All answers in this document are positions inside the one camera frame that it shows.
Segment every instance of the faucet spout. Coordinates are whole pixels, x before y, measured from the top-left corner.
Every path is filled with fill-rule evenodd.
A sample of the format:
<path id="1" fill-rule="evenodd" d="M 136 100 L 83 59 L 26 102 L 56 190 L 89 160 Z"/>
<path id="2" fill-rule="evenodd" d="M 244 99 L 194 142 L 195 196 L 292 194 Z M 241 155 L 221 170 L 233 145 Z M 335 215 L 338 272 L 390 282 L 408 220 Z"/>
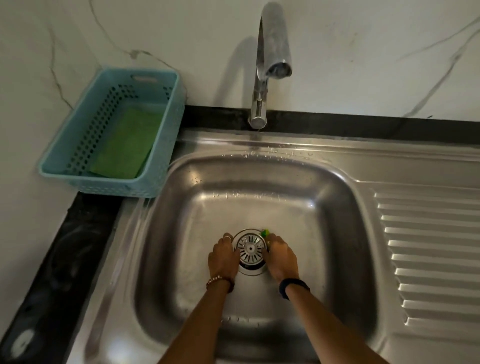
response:
<path id="1" fill-rule="evenodd" d="M 288 45 L 287 23 L 283 9 L 276 2 L 269 2 L 262 10 L 258 30 L 257 64 L 253 86 L 252 109 L 248 120 L 254 129 L 267 124 L 266 102 L 268 79 L 280 80 L 292 75 L 292 60 Z"/>

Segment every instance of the person's left arm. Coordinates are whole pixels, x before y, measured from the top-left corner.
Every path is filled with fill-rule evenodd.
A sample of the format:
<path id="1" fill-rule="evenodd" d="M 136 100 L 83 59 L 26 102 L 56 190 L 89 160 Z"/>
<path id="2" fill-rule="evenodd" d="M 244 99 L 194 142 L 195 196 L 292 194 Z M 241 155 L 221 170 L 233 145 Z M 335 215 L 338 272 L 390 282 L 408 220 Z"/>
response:
<path id="1" fill-rule="evenodd" d="M 240 251 L 233 251 L 232 236 L 225 233 L 213 247 L 213 252 L 208 255 L 210 277 L 221 276 L 233 281 L 239 262 Z M 230 282 L 223 279 L 208 286 L 158 364 L 213 363 L 216 336 L 229 289 Z"/>

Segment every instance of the drain strainer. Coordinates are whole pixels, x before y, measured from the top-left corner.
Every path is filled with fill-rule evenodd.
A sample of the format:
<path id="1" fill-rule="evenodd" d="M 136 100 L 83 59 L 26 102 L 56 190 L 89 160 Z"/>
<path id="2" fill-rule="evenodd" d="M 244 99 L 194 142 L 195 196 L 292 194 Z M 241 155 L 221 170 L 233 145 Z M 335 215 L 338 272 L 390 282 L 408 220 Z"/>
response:
<path id="1" fill-rule="evenodd" d="M 257 229 L 246 229 L 240 231 L 233 237 L 232 245 L 234 249 L 240 250 L 240 269 L 239 271 L 248 276 L 257 276 L 261 274 L 265 266 L 262 257 L 262 249 L 267 245 L 261 236 L 261 231 Z"/>

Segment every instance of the person's left hand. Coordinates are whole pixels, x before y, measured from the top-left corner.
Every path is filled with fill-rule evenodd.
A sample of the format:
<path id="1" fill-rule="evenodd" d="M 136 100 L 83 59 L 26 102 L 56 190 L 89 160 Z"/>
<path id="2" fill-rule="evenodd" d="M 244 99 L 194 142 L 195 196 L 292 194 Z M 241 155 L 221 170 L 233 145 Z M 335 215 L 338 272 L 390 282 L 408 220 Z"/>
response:
<path id="1" fill-rule="evenodd" d="M 222 276 L 235 280 L 239 271 L 240 250 L 233 251 L 232 239 L 233 237 L 226 232 L 214 245 L 213 252 L 208 255 L 210 278 Z"/>

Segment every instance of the black wristband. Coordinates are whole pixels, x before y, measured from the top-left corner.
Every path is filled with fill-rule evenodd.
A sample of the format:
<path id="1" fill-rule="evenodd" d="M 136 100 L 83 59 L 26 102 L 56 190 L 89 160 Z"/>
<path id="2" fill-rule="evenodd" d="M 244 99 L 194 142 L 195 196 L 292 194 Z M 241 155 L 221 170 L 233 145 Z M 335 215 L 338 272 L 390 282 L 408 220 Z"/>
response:
<path id="1" fill-rule="evenodd" d="M 279 286 L 278 286 L 278 291 L 280 292 L 280 294 L 282 295 L 283 298 L 285 298 L 286 300 L 289 300 L 288 299 L 288 296 L 287 294 L 285 293 L 285 289 L 287 289 L 287 286 L 289 284 L 296 284 L 298 286 L 301 286 L 303 288 L 305 288 L 306 290 L 308 290 L 308 292 L 310 292 L 310 288 L 307 286 L 307 284 L 302 281 L 301 279 L 296 279 L 296 278 L 286 278 L 284 279 L 283 281 L 280 282 Z"/>

